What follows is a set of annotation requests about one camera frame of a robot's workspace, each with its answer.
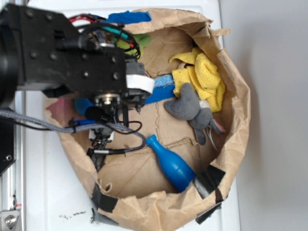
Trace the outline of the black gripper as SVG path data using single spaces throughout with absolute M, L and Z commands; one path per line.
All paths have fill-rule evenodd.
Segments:
M 136 58 L 120 48 L 98 52 L 58 51 L 42 64 L 42 92 L 49 98 L 88 99 L 107 111 L 140 109 L 154 91 L 154 80 Z

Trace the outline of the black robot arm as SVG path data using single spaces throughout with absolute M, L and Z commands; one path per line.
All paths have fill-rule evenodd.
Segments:
M 0 105 L 8 107 L 18 90 L 33 90 L 139 109 L 154 90 L 139 57 L 122 26 L 75 26 L 61 13 L 7 4 L 0 13 Z

